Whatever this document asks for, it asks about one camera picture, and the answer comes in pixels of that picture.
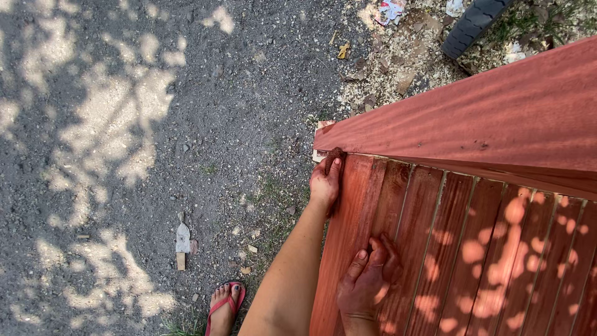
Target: forearm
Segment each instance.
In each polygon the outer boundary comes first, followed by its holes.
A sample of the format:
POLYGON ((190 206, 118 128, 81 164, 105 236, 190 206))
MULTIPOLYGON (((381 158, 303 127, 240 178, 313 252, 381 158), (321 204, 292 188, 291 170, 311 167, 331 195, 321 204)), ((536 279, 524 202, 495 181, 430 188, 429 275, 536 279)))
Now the forearm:
POLYGON ((305 207, 263 278, 241 334, 308 333, 326 212, 313 202, 305 207))

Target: flip-flop strap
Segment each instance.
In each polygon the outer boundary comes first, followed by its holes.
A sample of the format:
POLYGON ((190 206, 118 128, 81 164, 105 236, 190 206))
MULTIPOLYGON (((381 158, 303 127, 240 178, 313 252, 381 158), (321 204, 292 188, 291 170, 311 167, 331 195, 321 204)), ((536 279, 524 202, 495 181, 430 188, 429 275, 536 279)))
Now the flip-flop strap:
POLYGON ((228 300, 221 300, 220 302, 216 303, 216 305, 210 309, 209 316, 211 316, 211 314, 213 314, 214 311, 218 310, 221 306, 223 306, 227 303, 230 305, 230 308, 232 309, 232 315, 236 315, 236 305, 234 305, 234 300, 232 299, 232 296, 228 296, 228 300))

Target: stained wood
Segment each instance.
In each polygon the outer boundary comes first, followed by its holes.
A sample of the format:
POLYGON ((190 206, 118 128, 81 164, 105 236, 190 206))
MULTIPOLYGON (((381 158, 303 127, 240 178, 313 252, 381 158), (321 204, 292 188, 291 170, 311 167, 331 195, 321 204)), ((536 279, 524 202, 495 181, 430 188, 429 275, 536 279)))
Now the stained wood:
POLYGON ((570 169, 515 166, 512 164, 475 163, 454 160, 433 160, 392 157, 410 163, 451 170, 473 176, 495 179, 568 196, 597 200, 597 173, 570 169))
POLYGON ((402 335, 405 331, 442 175, 441 170, 422 166, 415 167, 411 174, 396 237, 402 272, 398 282, 390 287, 378 314, 382 335, 402 335))
POLYGON ((552 222, 555 202, 556 196, 553 193, 537 191, 533 195, 496 335, 512 335, 521 330, 552 222))
POLYGON ((553 218, 522 335, 544 335, 572 244, 582 200, 563 196, 553 218))
POLYGON ((310 324, 311 335, 342 330, 336 305, 338 281, 356 252, 367 247, 387 159, 348 154, 341 182, 341 202, 330 218, 310 324))
POLYGON ((437 330, 472 188, 472 176, 447 174, 407 335, 433 335, 437 330))
POLYGON ((410 170, 410 164, 393 160, 387 162, 371 236, 386 233, 391 239, 396 237, 410 170))
POLYGON ((502 199, 467 328, 467 335, 493 334, 520 243, 531 190, 508 185, 502 199))
POLYGON ((597 203, 589 202, 584 207, 580 222, 576 226, 574 243, 568 257, 566 272, 555 306, 548 335, 568 335, 578 311, 578 302, 591 267, 597 244, 597 203))
POLYGON ((584 286, 572 335, 595 335, 597 332, 597 254, 593 251, 593 263, 584 286))
MULTIPOLYGON (((313 147, 575 170, 590 180, 587 172, 597 172, 595 50, 597 36, 382 106, 317 130, 313 147)), ((512 173, 493 170, 507 173, 506 181, 512 173)), ((572 190, 563 192, 586 192, 581 182, 560 178, 572 190)))
POLYGON ((487 179, 480 179, 475 185, 438 335, 463 335, 466 332, 502 189, 502 182, 487 179))

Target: toe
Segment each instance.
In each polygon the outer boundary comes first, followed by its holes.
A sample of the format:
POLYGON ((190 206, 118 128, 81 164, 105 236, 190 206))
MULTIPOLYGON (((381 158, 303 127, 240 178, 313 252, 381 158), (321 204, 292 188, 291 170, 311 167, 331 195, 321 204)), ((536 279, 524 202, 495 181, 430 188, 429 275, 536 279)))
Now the toe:
POLYGON ((232 286, 232 299, 234 300, 234 303, 238 303, 238 297, 241 294, 241 286, 237 283, 234 286, 232 286))

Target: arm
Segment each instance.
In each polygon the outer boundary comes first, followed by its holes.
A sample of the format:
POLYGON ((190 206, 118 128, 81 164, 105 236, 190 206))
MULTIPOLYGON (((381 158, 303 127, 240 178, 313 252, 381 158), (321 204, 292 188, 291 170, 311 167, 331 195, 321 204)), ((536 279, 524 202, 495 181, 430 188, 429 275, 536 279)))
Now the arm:
POLYGON ((298 223, 269 267, 247 313, 241 336, 307 335, 317 289, 327 213, 338 196, 341 160, 325 175, 325 159, 309 181, 311 196, 298 223))

